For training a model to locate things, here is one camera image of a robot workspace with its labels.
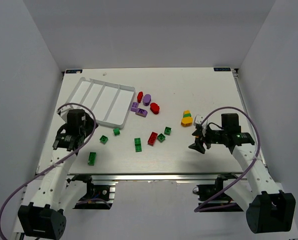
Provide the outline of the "yellow green lego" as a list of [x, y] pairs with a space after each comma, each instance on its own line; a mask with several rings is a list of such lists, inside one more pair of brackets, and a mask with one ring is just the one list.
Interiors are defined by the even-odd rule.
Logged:
[[193, 118], [192, 118], [191, 112], [189, 110], [185, 110], [183, 112], [183, 116], [181, 119], [181, 126], [189, 127], [192, 125], [192, 123], [193, 123]]

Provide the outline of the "green square lego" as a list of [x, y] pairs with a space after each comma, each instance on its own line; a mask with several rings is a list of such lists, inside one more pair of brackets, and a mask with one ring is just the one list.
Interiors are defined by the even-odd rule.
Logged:
[[108, 137], [105, 136], [105, 135], [102, 135], [99, 139], [99, 141], [102, 143], [102, 144], [106, 144], [108, 142]]

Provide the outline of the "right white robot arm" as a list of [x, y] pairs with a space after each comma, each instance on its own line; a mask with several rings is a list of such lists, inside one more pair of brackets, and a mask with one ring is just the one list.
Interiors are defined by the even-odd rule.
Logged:
[[223, 173], [214, 184], [200, 184], [193, 194], [200, 204], [195, 212], [242, 210], [250, 230], [255, 234], [288, 232], [292, 228], [296, 200], [273, 180], [263, 162], [258, 159], [255, 141], [242, 132], [236, 113], [221, 115], [218, 130], [208, 123], [196, 123], [195, 142], [190, 149], [205, 153], [211, 145], [224, 145], [239, 163], [243, 173]]

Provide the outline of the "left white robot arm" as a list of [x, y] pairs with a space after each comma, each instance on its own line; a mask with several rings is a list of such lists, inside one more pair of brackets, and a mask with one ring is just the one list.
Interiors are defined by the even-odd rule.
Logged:
[[68, 171], [79, 151], [90, 141], [98, 127], [94, 113], [79, 109], [58, 110], [65, 123], [57, 130], [49, 167], [42, 171], [41, 184], [29, 204], [21, 205], [17, 216], [28, 237], [57, 240], [66, 227], [64, 215], [82, 196], [82, 183], [64, 189]]

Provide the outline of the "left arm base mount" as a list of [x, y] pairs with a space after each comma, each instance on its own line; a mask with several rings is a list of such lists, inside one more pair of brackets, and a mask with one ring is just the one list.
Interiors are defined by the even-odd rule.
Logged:
[[78, 200], [74, 209], [109, 210], [113, 204], [112, 185], [96, 184], [91, 175], [75, 175], [66, 180], [68, 188], [72, 183], [82, 182], [85, 188], [84, 195]]

